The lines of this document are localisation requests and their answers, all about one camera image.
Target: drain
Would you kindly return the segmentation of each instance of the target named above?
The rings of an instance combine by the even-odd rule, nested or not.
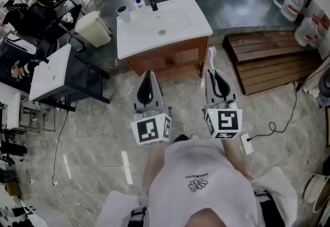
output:
[[[165,35],[165,34],[166,34],[166,30],[164,30],[164,29],[159,30],[159,31],[158,31],[158,34],[161,35],[161,36],[162,36],[162,35]]]

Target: cup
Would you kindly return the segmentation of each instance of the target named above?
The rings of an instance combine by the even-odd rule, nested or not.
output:
[[[120,18],[123,19],[123,21],[125,23],[129,23],[130,22],[130,15],[129,15],[129,11],[128,11],[128,8],[127,6],[123,5],[123,6],[120,6],[116,13],[120,16]]]

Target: marble floor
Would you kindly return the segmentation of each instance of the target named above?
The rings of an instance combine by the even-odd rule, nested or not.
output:
[[[237,86],[239,106],[243,109],[242,131],[251,136],[268,133],[270,121],[274,121],[278,129],[283,129],[294,105],[294,85],[291,83],[243,96],[232,64],[221,47],[221,36],[211,42],[217,48],[216,68],[231,77]],[[23,198],[43,200],[64,212],[74,227],[95,226],[110,191],[138,193],[147,159],[147,148],[136,145],[130,129],[130,93],[137,77],[114,59],[105,60],[101,67],[110,72],[105,96],[111,103],[86,99],[77,103],[76,112],[69,112],[58,144],[54,177],[57,186],[52,185],[51,176],[66,111],[55,110],[55,133],[26,133],[17,137],[17,142],[26,143],[28,148],[26,163],[16,165]],[[201,138],[209,136],[201,111],[205,91],[200,85],[201,79],[197,76],[161,84],[164,100],[173,108],[171,139],[182,133],[197,133]],[[52,127],[53,114],[47,121],[48,127]],[[279,166],[296,189],[299,211],[295,226],[313,226],[317,220],[318,215],[301,200],[310,174],[320,172],[330,153],[325,148],[325,138],[324,109],[319,109],[315,99],[300,91],[287,130],[282,134],[259,137],[252,143],[254,175],[262,175]],[[125,175],[123,151],[128,156],[132,184]]]

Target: logo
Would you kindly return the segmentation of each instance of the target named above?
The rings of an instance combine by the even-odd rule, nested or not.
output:
[[[207,184],[208,182],[206,180],[199,179],[190,181],[188,187],[190,188],[190,191],[196,192],[198,189],[204,188]]]

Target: wooden cabinet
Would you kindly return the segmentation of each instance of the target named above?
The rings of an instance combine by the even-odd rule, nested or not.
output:
[[[208,36],[168,44],[127,57],[125,61],[141,76],[152,70],[159,82],[186,76],[202,76]]]

